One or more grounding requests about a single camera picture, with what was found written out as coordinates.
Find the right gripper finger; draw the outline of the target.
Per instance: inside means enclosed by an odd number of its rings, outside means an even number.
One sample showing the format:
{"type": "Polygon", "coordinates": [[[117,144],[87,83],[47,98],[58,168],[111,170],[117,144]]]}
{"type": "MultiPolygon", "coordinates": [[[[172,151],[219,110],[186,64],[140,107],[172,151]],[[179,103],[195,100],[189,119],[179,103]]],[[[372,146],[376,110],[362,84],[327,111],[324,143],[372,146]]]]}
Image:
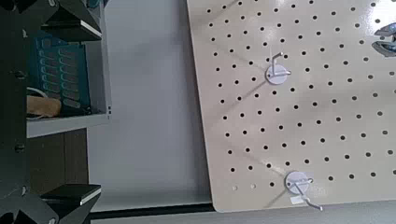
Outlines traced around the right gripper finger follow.
{"type": "Polygon", "coordinates": [[[54,14],[41,30],[63,41],[100,41],[102,31],[97,16],[88,7],[88,0],[54,0],[54,14]]]}
{"type": "Polygon", "coordinates": [[[57,224],[84,224],[102,193],[100,185],[65,184],[41,199],[59,216],[57,224]]]}

